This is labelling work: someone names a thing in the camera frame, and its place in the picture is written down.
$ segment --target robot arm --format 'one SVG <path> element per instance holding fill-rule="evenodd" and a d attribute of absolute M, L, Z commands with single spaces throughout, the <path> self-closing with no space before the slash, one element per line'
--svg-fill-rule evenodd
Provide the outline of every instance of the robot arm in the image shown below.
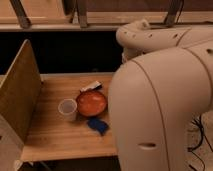
<path fill-rule="evenodd" d="M 116 33 L 117 41 L 124 48 L 124 62 L 142 53 L 183 46 L 209 37 L 213 37 L 212 27 L 150 29 L 146 20 L 124 25 Z"/>
<path fill-rule="evenodd" d="M 146 33 L 140 34 L 137 48 L 158 51 L 123 64 L 109 88 L 111 126 L 123 171 L 187 171 L 186 127 L 213 106 L 213 36 L 212 40 L 186 45 L 196 36 L 186 38 L 182 32 L 182 47 L 173 47 L 177 44 L 173 39 L 165 41 L 165 46 L 155 41 L 154 45 L 146 44 L 144 36 L 152 32 L 154 39 L 161 31 L 170 36 L 176 33 L 169 29 L 142 31 Z M 133 42 L 123 45 L 136 47 Z"/>

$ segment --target cable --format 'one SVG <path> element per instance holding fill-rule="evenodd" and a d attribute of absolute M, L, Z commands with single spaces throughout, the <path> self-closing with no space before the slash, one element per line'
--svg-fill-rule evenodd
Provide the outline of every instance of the cable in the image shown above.
<path fill-rule="evenodd" d="M 202 116 L 199 116 L 198 120 L 194 119 L 191 123 L 199 128 L 200 141 L 199 141 L 199 143 L 196 146 L 188 147 L 188 152 L 192 152 L 192 151 L 198 149 L 203 144 L 203 137 L 204 137 L 204 127 L 203 127 L 203 124 L 202 124 Z"/>
<path fill-rule="evenodd" d="M 204 24 L 213 24 L 213 21 L 204 21 Z"/>
<path fill-rule="evenodd" d="M 181 0 L 180 12 L 179 12 L 179 14 L 178 14 L 176 23 L 178 23 L 178 20 L 179 20 L 179 18 L 180 18 L 180 16 L 181 16 L 181 13 L 182 13 L 182 11 L 183 11 L 183 7 L 184 7 L 184 0 Z"/>
<path fill-rule="evenodd" d="M 206 169 L 206 165 L 205 165 L 205 163 L 204 163 L 204 161 L 196 154 L 196 153 L 194 153 L 193 151 L 191 151 L 191 153 L 195 156 L 195 157 L 197 157 L 199 160 L 200 160 L 200 162 L 202 163 L 202 165 L 203 165 L 203 171 L 205 171 L 205 169 Z"/>
<path fill-rule="evenodd" d="M 206 136 L 205 133 L 204 133 L 204 138 L 205 138 L 205 140 L 206 140 L 206 142 L 207 142 L 207 144 L 208 144 L 210 150 L 213 152 L 213 148 L 212 148 L 212 146 L 211 146 L 211 144 L 210 144 L 210 142 L 209 142 L 209 140 L 208 140 L 208 138 L 207 138 L 207 136 Z"/>
<path fill-rule="evenodd" d="M 191 164 L 189 164 L 189 167 L 193 170 L 193 171 L 198 171 L 196 168 L 194 168 L 194 166 L 192 166 Z"/>
<path fill-rule="evenodd" d="M 47 171 L 52 171 L 52 169 L 43 161 L 39 162 Z"/>

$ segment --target paper cup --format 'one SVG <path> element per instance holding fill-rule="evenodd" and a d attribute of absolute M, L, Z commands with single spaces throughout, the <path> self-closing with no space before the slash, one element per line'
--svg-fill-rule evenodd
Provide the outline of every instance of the paper cup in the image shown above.
<path fill-rule="evenodd" d="M 77 116 L 77 103 L 74 99 L 64 99 L 59 103 L 58 111 L 66 121 L 75 121 Z"/>

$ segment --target table surface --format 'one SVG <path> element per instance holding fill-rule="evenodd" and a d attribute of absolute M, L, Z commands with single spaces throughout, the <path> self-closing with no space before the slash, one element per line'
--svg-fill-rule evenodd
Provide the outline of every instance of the table surface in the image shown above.
<path fill-rule="evenodd" d="M 76 98 L 80 88 L 96 80 L 102 83 L 100 91 L 107 96 L 111 77 L 112 74 L 93 74 L 45 78 L 21 160 L 29 162 L 117 155 L 111 129 L 100 136 L 87 126 L 87 118 L 79 114 L 75 122 L 67 122 L 57 109 L 61 100 Z M 99 117 L 109 124 L 108 110 Z"/>

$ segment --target blue cloth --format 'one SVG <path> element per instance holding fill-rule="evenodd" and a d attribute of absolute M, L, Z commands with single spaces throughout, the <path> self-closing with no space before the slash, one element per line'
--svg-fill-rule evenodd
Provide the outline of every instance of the blue cloth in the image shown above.
<path fill-rule="evenodd" d="M 90 128 L 98 131 L 101 134 L 101 136 L 103 136 L 104 133 L 109 128 L 109 126 L 108 126 L 108 124 L 106 122 L 101 121 L 97 117 L 91 117 L 91 118 L 89 118 L 89 121 L 87 122 L 87 125 Z"/>

